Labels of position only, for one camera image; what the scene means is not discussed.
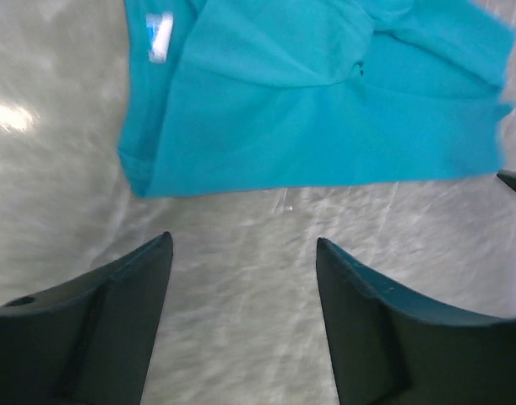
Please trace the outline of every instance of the gray floor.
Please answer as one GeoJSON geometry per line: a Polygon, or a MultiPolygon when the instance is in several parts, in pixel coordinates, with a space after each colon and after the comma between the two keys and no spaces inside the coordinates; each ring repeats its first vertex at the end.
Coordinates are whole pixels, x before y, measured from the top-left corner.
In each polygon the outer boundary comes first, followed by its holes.
{"type": "MultiPolygon", "coordinates": [[[[516,25],[516,0],[486,6],[516,25]]],[[[122,0],[0,1],[0,304],[172,231],[144,404],[335,404],[320,235],[432,297],[516,314],[516,200],[493,178],[132,197],[115,153],[127,51],[122,0]]],[[[516,51],[510,77],[516,99],[516,51]]],[[[516,170],[516,111],[503,136],[516,170]]]]}

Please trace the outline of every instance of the turquoise cloth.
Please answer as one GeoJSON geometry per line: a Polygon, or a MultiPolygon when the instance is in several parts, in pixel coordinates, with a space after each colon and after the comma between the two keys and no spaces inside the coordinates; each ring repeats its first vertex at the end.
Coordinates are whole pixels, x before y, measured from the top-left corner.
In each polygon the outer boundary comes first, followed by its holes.
{"type": "Polygon", "coordinates": [[[119,142],[140,197],[502,168],[515,31],[467,0],[126,0],[119,142]],[[165,62],[150,15],[172,14],[165,62]]]}

